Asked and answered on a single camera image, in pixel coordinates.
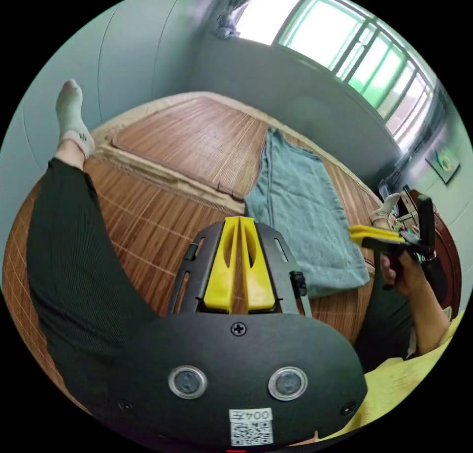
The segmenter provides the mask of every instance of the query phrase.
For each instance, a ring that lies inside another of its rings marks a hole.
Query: ankle
[[[70,132],[66,132],[61,139],[54,157],[66,164],[83,170],[86,159],[85,154],[72,138],[68,138],[68,133]]]

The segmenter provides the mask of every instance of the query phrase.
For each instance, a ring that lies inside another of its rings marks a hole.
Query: picture frame
[[[445,183],[448,183],[460,168],[460,161],[443,141],[436,143],[425,159]]]

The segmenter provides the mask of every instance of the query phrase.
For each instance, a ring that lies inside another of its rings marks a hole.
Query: folded towel
[[[370,276],[322,160],[269,128],[245,214],[279,231],[305,275],[309,298],[364,286]]]

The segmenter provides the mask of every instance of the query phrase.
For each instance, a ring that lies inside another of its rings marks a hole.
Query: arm
[[[401,255],[399,261],[404,269],[396,287],[410,303],[418,352],[424,355],[439,345],[448,331],[450,321],[437,302],[419,262],[406,252]],[[384,280],[392,284],[396,272],[390,268],[390,261],[384,255],[381,256],[381,268]]]

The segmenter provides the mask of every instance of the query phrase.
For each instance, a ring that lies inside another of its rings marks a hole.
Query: yellow cloth
[[[374,371],[366,373],[365,379],[368,385],[368,393],[358,412],[342,430],[328,437],[321,438],[320,441],[362,427],[382,417],[401,403],[421,383],[439,360],[450,343],[464,312],[451,322],[448,332],[435,350],[407,361],[404,361],[402,358],[391,358],[378,366]]]

